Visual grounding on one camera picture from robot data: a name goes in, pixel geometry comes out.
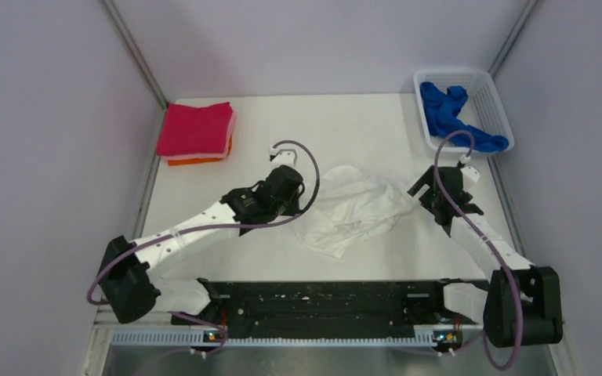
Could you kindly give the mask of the white printed t-shirt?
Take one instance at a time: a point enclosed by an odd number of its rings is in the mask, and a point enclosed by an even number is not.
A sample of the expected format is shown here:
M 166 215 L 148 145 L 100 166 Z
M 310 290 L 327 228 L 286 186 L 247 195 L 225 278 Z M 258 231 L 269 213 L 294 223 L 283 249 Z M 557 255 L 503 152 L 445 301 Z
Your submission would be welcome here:
M 292 228 L 311 251 L 340 259 L 355 244 L 393 229 L 419 206 L 405 185 L 404 180 L 339 165 L 320 178 L 314 203 Z

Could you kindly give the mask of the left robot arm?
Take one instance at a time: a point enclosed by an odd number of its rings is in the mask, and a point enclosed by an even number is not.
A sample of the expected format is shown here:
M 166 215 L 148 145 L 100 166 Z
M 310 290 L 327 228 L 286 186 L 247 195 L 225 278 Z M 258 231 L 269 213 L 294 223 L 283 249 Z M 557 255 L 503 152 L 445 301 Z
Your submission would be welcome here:
M 154 313 L 185 313 L 202 324 L 219 316 L 220 303 L 199 280 L 167 280 L 168 269 L 192 253 L 297 218 L 303 177 L 281 165 L 252 187 L 232 189 L 198 215 L 155 235 L 111 240 L 97 286 L 120 324 Z

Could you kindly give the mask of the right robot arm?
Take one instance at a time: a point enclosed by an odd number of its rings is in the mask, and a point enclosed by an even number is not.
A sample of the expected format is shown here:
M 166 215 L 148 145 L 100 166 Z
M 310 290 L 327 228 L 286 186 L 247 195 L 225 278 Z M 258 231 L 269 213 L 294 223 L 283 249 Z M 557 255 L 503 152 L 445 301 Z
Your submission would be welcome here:
M 428 301 L 430 316 L 448 323 L 458 314 L 482 325 L 497 348 L 549 345 L 564 337 L 560 278 L 515 251 L 489 225 L 468 189 L 480 173 L 472 166 L 430 166 L 408 190 L 447 236 L 484 274 L 487 287 L 448 280 Z

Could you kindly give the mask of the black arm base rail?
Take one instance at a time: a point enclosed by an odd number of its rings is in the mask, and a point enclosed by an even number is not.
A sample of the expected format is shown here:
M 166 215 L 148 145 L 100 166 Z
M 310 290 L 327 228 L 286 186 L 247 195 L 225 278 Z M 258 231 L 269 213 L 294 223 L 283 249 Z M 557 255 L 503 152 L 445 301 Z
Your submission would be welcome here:
M 444 307 L 446 281 L 205 282 L 198 319 L 236 339 L 411 338 L 423 325 L 464 328 Z

